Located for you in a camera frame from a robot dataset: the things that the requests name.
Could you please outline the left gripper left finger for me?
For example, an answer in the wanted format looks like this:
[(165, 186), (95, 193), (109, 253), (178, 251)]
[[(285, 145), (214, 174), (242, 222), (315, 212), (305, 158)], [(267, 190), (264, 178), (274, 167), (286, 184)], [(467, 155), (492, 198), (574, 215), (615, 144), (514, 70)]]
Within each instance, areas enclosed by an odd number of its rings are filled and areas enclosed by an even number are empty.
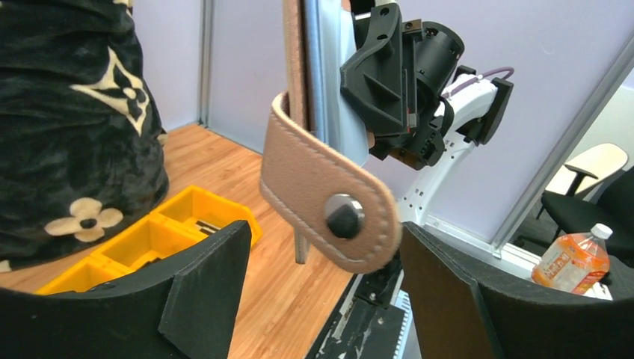
[(234, 221), (86, 292), (1, 290), (3, 358), (226, 358), (250, 256)]

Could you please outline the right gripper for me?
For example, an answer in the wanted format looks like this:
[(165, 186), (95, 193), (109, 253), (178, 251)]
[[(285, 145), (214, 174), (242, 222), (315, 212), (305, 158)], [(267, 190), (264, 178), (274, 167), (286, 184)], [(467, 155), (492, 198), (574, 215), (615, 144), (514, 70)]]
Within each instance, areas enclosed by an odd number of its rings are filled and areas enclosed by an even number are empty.
[(446, 87), (446, 26), (421, 19), (354, 24), (355, 53), (340, 67), (340, 92), (373, 134), (372, 156), (419, 171), (436, 165), (446, 124), (434, 124)]

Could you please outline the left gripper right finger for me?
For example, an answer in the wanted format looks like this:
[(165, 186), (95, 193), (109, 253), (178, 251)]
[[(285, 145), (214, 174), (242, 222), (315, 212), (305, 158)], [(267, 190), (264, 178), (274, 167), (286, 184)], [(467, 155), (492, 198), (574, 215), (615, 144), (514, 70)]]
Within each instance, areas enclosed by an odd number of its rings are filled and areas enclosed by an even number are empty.
[(631, 358), (633, 269), (611, 258), (611, 298), (546, 288), (403, 225), (404, 290), (424, 358)]

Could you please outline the pink leather card holder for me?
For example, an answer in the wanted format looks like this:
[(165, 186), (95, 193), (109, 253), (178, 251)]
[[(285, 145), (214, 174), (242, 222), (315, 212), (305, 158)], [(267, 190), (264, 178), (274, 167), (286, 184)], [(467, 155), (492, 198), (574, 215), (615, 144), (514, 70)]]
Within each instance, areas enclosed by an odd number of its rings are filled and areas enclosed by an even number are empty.
[[(283, 1), (282, 10), (287, 89), (271, 103), (260, 192), (294, 228), (297, 263), (306, 262), (312, 245), (345, 271), (377, 271), (400, 245), (396, 200), (377, 177), (305, 129), (314, 102), (309, 98), (304, 2)], [(328, 227), (326, 205), (338, 194), (360, 204), (360, 229), (350, 239)]]

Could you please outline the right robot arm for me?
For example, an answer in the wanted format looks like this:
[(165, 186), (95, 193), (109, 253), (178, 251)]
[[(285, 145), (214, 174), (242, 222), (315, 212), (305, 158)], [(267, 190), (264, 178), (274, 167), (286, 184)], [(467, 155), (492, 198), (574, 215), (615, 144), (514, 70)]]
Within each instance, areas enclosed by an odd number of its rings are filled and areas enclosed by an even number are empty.
[(514, 69), (462, 65), (455, 31), (403, 20), (394, 1), (353, 1), (351, 9), (356, 50), (341, 66), (340, 91), (374, 135), (369, 152), (417, 172), (397, 205), (402, 221), (422, 225), (444, 180), (498, 129)]

